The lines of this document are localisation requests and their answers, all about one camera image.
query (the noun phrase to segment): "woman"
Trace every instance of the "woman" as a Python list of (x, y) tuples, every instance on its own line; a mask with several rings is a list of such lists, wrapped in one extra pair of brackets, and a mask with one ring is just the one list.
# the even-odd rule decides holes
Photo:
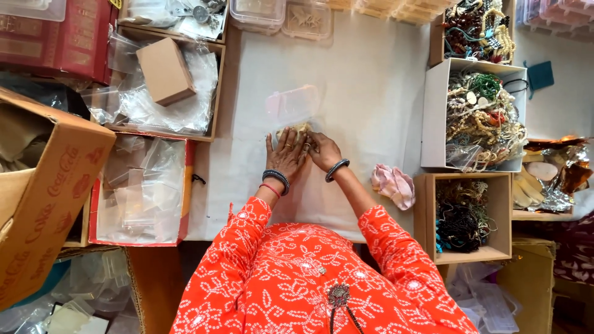
[[(229, 212), (185, 289), (171, 334), (476, 333), (433, 262), (365, 191), (336, 143), (320, 133), (296, 137), (285, 128), (273, 150), (268, 134), (263, 183), (237, 215)], [(265, 227), (307, 153), (340, 185), (383, 276), (326, 228)]]

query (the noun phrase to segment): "white bandhani print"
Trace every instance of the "white bandhani print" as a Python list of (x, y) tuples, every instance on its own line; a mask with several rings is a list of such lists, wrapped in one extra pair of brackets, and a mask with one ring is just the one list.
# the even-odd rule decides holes
[[(382, 206), (359, 228), (381, 273), (353, 245), (314, 224), (266, 227), (270, 208), (251, 198), (213, 241), (188, 283), (170, 334), (330, 332), (328, 289), (348, 284), (348, 306), (366, 334), (477, 334), (421, 246)], [(334, 333), (357, 333), (345, 307)]]

